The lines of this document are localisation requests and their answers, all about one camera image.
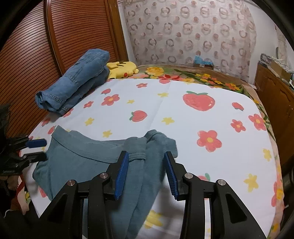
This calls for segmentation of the wooden sideboard cabinet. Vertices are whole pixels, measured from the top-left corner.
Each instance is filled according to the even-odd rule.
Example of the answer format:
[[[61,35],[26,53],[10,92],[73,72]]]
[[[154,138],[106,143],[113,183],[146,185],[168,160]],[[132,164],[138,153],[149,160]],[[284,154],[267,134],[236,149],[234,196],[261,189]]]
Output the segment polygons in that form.
[[[280,162],[285,165],[293,157],[293,91],[261,63],[257,64],[255,86],[272,125]]]

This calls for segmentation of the cream lace side curtain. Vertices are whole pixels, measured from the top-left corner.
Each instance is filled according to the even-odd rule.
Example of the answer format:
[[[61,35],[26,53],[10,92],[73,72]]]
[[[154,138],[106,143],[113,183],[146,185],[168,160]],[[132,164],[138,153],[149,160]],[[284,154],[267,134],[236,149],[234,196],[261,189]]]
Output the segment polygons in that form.
[[[275,25],[277,38],[278,38],[278,59],[282,59],[285,63],[289,63],[288,60],[288,47],[286,43],[286,38],[281,30]]]

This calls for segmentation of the yellow pikachu plush toy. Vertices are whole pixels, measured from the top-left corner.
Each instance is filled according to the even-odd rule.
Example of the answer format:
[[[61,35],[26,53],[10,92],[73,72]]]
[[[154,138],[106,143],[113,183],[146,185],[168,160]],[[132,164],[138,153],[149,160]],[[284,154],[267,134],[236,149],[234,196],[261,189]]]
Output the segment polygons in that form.
[[[128,78],[139,72],[136,64],[130,61],[109,62],[106,66],[110,70],[108,79]]]

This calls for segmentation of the wooden louvered wardrobe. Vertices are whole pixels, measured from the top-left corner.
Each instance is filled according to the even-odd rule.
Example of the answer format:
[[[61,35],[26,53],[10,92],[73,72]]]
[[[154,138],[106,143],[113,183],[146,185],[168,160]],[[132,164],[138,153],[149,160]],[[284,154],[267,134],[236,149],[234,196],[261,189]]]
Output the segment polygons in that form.
[[[128,59],[117,1],[30,1],[1,49],[1,104],[9,137],[27,135],[45,117],[35,94],[47,89],[87,50]]]

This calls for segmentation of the floral orange green blanket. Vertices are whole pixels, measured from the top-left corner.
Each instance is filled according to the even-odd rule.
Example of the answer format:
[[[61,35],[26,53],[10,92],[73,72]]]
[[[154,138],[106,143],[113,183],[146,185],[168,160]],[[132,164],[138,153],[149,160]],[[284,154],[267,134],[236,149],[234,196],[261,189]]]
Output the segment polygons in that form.
[[[143,65],[138,76],[189,86],[181,97],[185,108],[162,118],[166,127],[179,125],[189,133],[182,142],[191,154],[180,163],[203,181],[225,179],[265,223],[267,237],[276,238],[284,210],[281,164],[272,125],[255,90],[204,68]]]

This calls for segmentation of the folded blue denim jeans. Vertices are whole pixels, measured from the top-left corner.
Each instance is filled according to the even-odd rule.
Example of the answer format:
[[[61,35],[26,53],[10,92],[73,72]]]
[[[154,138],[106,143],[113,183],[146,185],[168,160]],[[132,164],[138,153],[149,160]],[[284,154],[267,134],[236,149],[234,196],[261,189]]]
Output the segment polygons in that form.
[[[108,51],[88,50],[65,74],[44,91],[35,95],[41,109],[63,116],[69,112],[91,89],[104,84],[110,70]]]

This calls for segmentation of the cardboard box with blue bag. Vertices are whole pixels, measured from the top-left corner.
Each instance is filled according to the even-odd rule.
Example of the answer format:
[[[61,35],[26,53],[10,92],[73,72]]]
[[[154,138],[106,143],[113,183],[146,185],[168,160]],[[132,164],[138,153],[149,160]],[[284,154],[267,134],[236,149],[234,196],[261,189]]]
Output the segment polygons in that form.
[[[198,55],[196,55],[194,58],[193,66],[214,70],[214,64],[211,59],[209,59],[209,58],[202,59]]]

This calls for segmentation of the white strawberry flower bedsheet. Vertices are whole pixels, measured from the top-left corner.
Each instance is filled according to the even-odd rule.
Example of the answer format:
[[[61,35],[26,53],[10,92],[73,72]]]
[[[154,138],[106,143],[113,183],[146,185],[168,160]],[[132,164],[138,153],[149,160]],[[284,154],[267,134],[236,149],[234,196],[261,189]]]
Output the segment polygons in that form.
[[[111,80],[64,116],[51,113],[31,133],[50,141],[55,130],[94,140],[142,137],[155,129],[176,141],[177,161],[200,179],[224,179],[265,235],[273,225],[277,162],[256,104],[219,87],[170,80]]]

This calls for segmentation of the cardboard box on cabinet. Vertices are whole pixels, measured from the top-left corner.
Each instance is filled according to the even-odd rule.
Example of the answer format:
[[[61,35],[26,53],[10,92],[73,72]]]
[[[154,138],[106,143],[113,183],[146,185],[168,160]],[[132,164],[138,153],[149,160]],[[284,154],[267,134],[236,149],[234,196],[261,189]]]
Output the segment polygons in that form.
[[[283,60],[275,60],[271,61],[271,69],[281,78],[290,81],[293,70],[288,67],[288,65]]]

